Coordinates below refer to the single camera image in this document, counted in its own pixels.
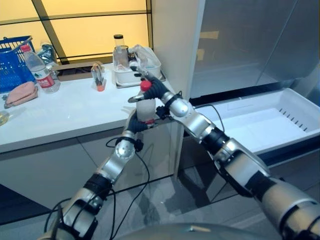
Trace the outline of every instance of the open drawer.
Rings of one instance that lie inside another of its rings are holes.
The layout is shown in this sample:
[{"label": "open drawer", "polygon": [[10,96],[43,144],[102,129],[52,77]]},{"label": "open drawer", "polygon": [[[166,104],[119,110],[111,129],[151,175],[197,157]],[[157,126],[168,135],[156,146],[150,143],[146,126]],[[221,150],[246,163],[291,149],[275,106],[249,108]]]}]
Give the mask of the open drawer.
[{"label": "open drawer", "polygon": [[[259,155],[320,135],[320,107],[290,88],[213,105],[225,133]],[[196,110],[222,130],[212,107]]]}]

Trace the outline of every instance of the blue plastic crate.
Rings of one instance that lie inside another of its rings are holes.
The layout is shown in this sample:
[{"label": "blue plastic crate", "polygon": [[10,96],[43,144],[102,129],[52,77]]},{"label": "blue plastic crate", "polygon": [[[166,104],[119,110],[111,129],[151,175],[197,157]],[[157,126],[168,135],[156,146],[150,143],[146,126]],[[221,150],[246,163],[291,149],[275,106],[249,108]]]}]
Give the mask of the blue plastic crate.
[{"label": "blue plastic crate", "polygon": [[35,81],[26,66],[20,46],[28,44],[34,51],[31,36],[4,37],[0,40],[0,93],[9,92],[28,81]]}]

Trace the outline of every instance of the window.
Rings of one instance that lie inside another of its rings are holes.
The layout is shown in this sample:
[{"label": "window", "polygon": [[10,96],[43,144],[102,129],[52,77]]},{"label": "window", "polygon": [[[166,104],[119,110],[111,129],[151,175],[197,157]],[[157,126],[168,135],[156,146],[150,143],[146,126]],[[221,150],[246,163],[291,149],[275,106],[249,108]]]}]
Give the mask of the window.
[{"label": "window", "polygon": [[0,39],[31,35],[36,50],[50,41],[62,64],[111,62],[114,34],[152,48],[150,0],[1,1]]}]

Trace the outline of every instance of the wire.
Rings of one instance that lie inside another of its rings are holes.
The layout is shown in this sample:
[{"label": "wire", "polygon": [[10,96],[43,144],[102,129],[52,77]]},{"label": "wire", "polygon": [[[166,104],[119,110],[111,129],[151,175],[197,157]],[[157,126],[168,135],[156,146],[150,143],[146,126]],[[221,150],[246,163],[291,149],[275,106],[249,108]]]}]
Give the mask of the wire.
[{"label": "wire", "polygon": [[64,216],[62,213],[61,205],[59,204],[58,205],[58,216],[56,217],[54,226],[52,228],[51,240],[56,240],[60,220],[62,220],[62,224],[64,224],[64,222],[63,222]]},{"label": "wire", "polygon": [[221,199],[219,199],[219,200],[217,200],[217,201],[211,201],[210,203],[211,203],[211,204],[216,204],[216,203],[219,203],[219,202],[221,202],[221,201],[223,201],[223,200],[230,199],[230,198],[232,198],[232,197],[234,197],[234,196],[237,196],[237,195],[239,195],[239,194],[238,194],[238,193],[235,193],[235,194],[232,194],[232,195],[230,195],[230,196],[226,196],[226,197],[224,197],[224,198],[221,198]]},{"label": "wire", "polygon": [[118,231],[119,231],[122,223],[124,222],[124,220],[125,220],[128,212],[129,212],[132,204],[134,204],[135,200],[136,200],[136,199],[140,196],[140,194],[144,191],[144,189],[146,188],[146,186],[148,185],[148,183],[149,183],[149,181],[150,181],[150,172],[149,172],[149,169],[148,169],[148,167],[147,167],[147,164],[145,163],[145,161],[144,161],[137,153],[135,153],[135,154],[137,155],[137,157],[138,157],[138,158],[141,160],[141,162],[143,163],[143,165],[144,165],[144,167],[145,167],[145,169],[146,169],[146,172],[147,172],[147,174],[148,174],[148,179],[147,179],[147,181],[145,182],[145,185],[143,186],[143,188],[140,190],[140,192],[135,196],[135,198],[134,198],[134,199],[132,200],[132,202],[130,203],[127,211],[125,212],[125,214],[124,214],[124,216],[123,216],[123,218],[122,218],[122,220],[121,220],[121,222],[120,222],[120,224],[119,224],[119,226],[117,227],[117,229],[116,229],[116,231],[115,231],[115,234],[114,234],[113,236],[111,236],[110,240],[113,240],[113,239],[116,237],[116,235],[117,235],[117,233],[118,233]]},{"label": "wire", "polygon": [[112,235],[114,234],[114,230],[115,230],[115,221],[116,221],[116,192],[111,189],[112,193],[113,193],[113,216],[112,216],[112,227],[111,227],[111,234],[110,234],[110,238],[112,238]]},{"label": "wire", "polygon": [[108,148],[115,148],[116,146],[112,146],[112,145],[108,145],[110,142],[112,142],[113,140],[116,140],[118,139],[119,137],[114,137],[114,138],[111,138],[109,141],[106,142],[105,146],[108,147]]},{"label": "wire", "polygon": [[225,132],[225,126],[224,126],[224,124],[223,124],[223,122],[222,122],[222,119],[221,119],[221,116],[220,116],[218,110],[217,110],[213,105],[211,105],[211,104],[205,104],[205,105],[197,106],[197,107],[195,107],[194,109],[198,109],[198,108],[202,108],[202,107],[212,107],[212,108],[215,110],[216,114],[217,114],[218,117],[219,117],[219,120],[220,120],[220,123],[221,123],[221,126],[222,126],[222,131]]},{"label": "wire", "polygon": [[76,214],[76,216],[75,216],[75,218],[74,218],[74,220],[73,220],[73,223],[72,223],[72,225],[71,225],[71,228],[72,228],[72,229],[74,228],[74,226],[75,226],[75,224],[76,224],[77,218],[79,217],[79,215],[81,214],[81,212],[89,205],[89,203],[91,203],[92,200],[94,200],[94,199],[95,199],[97,196],[99,196],[100,194],[105,193],[106,191],[111,191],[111,189],[106,188],[106,189],[103,189],[102,191],[96,193],[95,195],[93,195],[92,198],[90,198],[90,200],[89,200],[85,205],[82,206],[82,208],[79,210],[79,212]]},{"label": "wire", "polygon": [[51,209],[51,211],[50,211],[50,213],[49,213],[48,217],[47,217],[47,218],[46,218],[46,220],[45,220],[45,224],[44,224],[44,233],[46,233],[46,232],[47,232],[47,227],[48,227],[49,219],[50,219],[50,217],[51,217],[52,213],[55,211],[56,207],[58,207],[60,204],[62,204],[62,203],[64,203],[64,202],[66,202],[66,201],[69,201],[70,199],[71,199],[71,197],[61,200],[60,202],[58,202],[58,203],[57,203],[57,204],[56,204],[56,205]]},{"label": "wire", "polygon": [[223,186],[220,188],[220,190],[213,196],[212,201],[209,201],[210,203],[214,203],[215,202],[215,198],[219,195],[219,193],[221,193],[222,189],[224,189],[224,187],[227,185],[227,182],[225,182],[223,184]]}]

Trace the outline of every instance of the silver robot arm segment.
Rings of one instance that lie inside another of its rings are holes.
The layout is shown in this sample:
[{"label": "silver robot arm segment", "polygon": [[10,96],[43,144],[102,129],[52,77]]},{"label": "silver robot arm segment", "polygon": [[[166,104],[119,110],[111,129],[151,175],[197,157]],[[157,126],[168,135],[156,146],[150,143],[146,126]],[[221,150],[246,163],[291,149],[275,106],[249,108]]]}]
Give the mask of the silver robot arm segment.
[{"label": "silver robot arm segment", "polygon": [[[63,220],[55,220],[58,221],[58,228],[55,231],[56,240],[90,240],[92,238],[98,225],[95,215],[102,208],[104,200],[127,162],[134,157],[136,150],[142,148],[139,141],[135,140],[135,134],[150,127],[152,126],[138,122],[135,110],[131,113],[112,155],[97,168],[92,177],[63,208]],[[52,239],[52,235],[53,226],[38,240]]]},{"label": "silver robot arm segment", "polygon": [[134,68],[152,82],[143,95],[129,102],[159,98],[164,109],[160,118],[169,117],[185,130],[211,156],[218,173],[242,196],[254,197],[285,240],[320,239],[320,205],[301,190],[270,175],[265,163],[233,138],[229,138],[208,118],[196,112],[181,95],[170,92],[151,73]]}]

